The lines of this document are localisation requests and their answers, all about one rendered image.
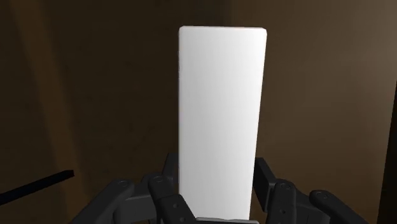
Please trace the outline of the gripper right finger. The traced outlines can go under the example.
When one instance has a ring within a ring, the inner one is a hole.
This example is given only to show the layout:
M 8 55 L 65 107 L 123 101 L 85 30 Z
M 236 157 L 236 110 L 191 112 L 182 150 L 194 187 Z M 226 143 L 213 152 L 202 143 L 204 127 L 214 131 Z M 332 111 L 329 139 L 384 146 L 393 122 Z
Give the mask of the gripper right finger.
M 369 224 L 326 190 L 306 195 L 292 182 L 276 178 L 264 158 L 255 158 L 253 188 L 267 214 L 265 224 Z

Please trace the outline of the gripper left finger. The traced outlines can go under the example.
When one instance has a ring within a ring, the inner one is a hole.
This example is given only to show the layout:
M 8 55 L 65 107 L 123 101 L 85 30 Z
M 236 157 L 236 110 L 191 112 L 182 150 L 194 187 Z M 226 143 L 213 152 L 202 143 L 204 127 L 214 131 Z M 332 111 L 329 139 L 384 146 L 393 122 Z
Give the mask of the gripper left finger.
M 177 168 L 178 154 L 169 153 L 162 171 L 145 175 L 138 184 L 111 181 L 70 224 L 194 224 L 194 215 L 174 191 Z

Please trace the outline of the white rectangular box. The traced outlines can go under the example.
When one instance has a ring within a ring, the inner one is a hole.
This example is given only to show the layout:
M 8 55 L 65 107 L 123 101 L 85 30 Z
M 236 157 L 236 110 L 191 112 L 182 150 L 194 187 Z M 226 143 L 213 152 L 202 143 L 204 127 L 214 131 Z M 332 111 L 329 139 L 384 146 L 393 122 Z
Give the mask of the white rectangular box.
M 267 32 L 179 29 L 179 192 L 195 216 L 248 220 Z

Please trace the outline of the black thin bar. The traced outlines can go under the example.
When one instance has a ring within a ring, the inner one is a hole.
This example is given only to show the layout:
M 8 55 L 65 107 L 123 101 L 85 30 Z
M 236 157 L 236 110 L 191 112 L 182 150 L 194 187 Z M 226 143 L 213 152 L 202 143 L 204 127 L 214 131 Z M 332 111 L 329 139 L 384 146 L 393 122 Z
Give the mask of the black thin bar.
M 48 188 L 49 186 L 56 185 L 72 177 L 74 177 L 73 170 L 64 170 L 7 192 L 0 193 L 0 206 Z

